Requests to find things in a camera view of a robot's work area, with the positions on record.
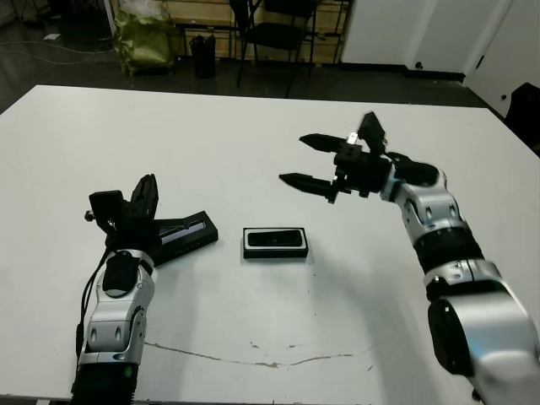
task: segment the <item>yellow bag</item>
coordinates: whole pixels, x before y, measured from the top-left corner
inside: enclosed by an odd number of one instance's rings
[[[142,7],[145,3],[145,0],[140,1]],[[124,3],[128,6],[133,4],[137,1]],[[175,32],[175,26],[170,19],[156,12],[142,14],[144,11],[121,4],[115,15],[115,49],[120,57],[121,70],[130,75],[144,70],[169,72],[175,61],[169,35]]]

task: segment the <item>black wire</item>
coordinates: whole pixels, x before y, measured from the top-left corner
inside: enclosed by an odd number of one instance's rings
[[[77,362],[81,354],[81,349],[83,348],[84,317],[86,316],[86,310],[88,309],[88,303],[90,301],[90,296],[92,295],[92,287],[94,287],[95,277],[97,276],[98,271],[105,264],[105,260],[109,256],[109,253],[111,253],[111,249],[107,247],[103,252],[103,256],[101,257],[100,262],[98,263],[98,267],[94,270],[94,272],[86,282],[86,285],[84,286],[83,296],[81,297],[81,319],[77,325],[75,332],[75,353],[77,354]]]
[[[84,321],[84,316],[86,315],[86,310],[88,309],[88,303],[90,301],[90,296],[92,295],[92,287],[94,286],[95,276],[105,264],[105,259],[107,258],[107,256],[109,256],[110,252],[111,251],[109,248],[105,249],[105,251],[103,252],[103,256],[100,259],[100,262],[98,263],[98,267],[94,270],[94,272],[86,282],[86,285],[84,286],[83,298],[81,299],[81,321]]]

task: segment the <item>smartphone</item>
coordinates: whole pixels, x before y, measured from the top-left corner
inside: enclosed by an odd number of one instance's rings
[[[302,246],[302,234],[298,229],[251,232],[247,236],[249,246]]]

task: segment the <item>cable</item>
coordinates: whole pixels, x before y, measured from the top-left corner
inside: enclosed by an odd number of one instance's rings
[[[23,44],[45,45],[45,46],[50,46],[52,48],[62,49],[63,51],[69,51],[69,52],[74,52],[74,53],[85,53],[85,54],[92,54],[92,55],[94,55],[96,53],[111,53],[111,52],[113,52],[113,50],[110,50],[110,51],[76,51],[74,49],[65,48],[65,47],[59,46],[59,45],[47,44],[45,42],[38,42],[36,40],[18,40],[18,41],[15,41],[15,42],[0,42],[0,46],[23,45]]]
[[[88,55],[85,59],[81,60],[81,61],[76,61],[76,62],[53,62],[53,61],[49,61],[48,59],[45,59],[43,57],[38,57],[32,53],[26,53],[26,52],[16,52],[16,51],[0,51],[0,53],[10,53],[10,54],[13,54],[13,55],[26,55],[27,57],[34,57],[35,59],[39,59],[40,61],[43,61],[43,62],[47,62],[47,63],[52,63],[53,65],[76,65],[78,63],[83,63],[83,62],[86,62],[88,61],[93,55]]]
[[[105,264],[106,258],[111,253],[111,249],[108,247],[103,252],[103,256],[100,259],[100,262],[98,263],[98,267],[94,270],[88,281],[86,282],[86,285],[84,286],[83,290],[83,296],[81,297],[81,319],[80,322],[77,325],[77,329],[75,332],[75,353],[77,354],[77,361],[81,354],[81,350],[83,348],[83,341],[84,341],[84,317],[86,316],[86,310],[88,309],[88,303],[90,301],[90,296],[92,294],[92,288],[94,287],[94,281],[95,277],[98,274],[98,271],[103,267]]]

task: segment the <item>white table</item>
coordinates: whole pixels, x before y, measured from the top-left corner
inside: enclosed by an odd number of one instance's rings
[[[154,172],[157,217],[205,209],[219,241],[157,272],[136,398],[466,404],[433,354],[399,209],[285,186],[330,178],[297,141],[373,110],[389,149],[445,170],[485,256],[540,326],[540,167],[488,110],[38,86],[0,117],[0,395],[68,398],[82,288],[104,243],[91,192]],[[247,262],[246,226],[304,226],[307,262]]]

